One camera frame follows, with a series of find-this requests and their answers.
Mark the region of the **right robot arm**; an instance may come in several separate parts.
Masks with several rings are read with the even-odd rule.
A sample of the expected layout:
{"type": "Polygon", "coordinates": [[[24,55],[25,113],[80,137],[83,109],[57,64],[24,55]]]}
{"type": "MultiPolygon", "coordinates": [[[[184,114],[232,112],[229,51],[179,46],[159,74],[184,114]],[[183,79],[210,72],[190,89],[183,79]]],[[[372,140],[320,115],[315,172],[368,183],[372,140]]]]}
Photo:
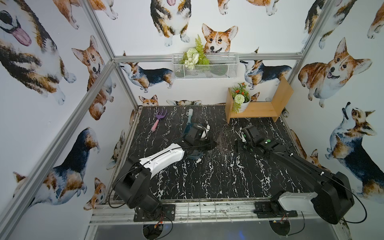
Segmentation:
{"type": "Polygon", "coordinates": [[[316,213],[329,224],[338,224],[354,206],[349,179],[310,164],[282,143],[267,139],[254,125],[240,129],[239,151],[256,154],[292,171],[308,186],[305,193],[280,191],[271,198],[272,207],[284,212],[316,213]]]}

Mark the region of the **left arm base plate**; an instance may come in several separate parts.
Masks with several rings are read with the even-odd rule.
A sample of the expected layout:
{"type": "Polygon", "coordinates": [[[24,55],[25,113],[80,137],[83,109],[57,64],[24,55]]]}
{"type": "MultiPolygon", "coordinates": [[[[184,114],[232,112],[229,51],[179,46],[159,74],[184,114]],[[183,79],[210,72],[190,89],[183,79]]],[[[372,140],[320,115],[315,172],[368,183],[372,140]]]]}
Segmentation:
{"type": "Polygon", "coordinates": [[[135,208],[134,222],[159,222],[160,220],[168,219],[175,220],[176,205],[165,204],[160,206],[154,212],[148,212],[140,207],[135,208]]]}

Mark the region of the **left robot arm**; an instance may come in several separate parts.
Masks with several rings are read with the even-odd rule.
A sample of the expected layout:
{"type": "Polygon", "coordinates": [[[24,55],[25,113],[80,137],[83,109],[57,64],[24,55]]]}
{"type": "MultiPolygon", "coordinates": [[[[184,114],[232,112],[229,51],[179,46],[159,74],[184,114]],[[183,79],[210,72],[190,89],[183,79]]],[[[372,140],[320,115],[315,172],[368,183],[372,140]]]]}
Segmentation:
{"type": "Polygon", "coordinates": [[[151,179],[184,158],[197,160],[214,149],[216,142],[210,136],[210,129],[210,125],[188,124],[182,136],[160,152],[141,159],[127,159],[112,190],[130,209],[139,207],[148,214],[160,215],[163,205],[150,191],[151,179]]]}

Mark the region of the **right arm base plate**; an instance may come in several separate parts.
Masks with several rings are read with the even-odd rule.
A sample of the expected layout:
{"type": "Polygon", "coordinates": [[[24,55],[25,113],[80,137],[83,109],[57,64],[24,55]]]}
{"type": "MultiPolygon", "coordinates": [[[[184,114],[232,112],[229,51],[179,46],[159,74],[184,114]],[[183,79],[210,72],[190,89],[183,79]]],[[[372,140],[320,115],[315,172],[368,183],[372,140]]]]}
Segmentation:
{"type": "Polygon", "coordinates": [[[255,209],[253,210],[254,214],[260,219],[266,218],[294,218],[298,216],[296,211],[286,211],[284,210],[278,202],[255,202],[255,209]]]}

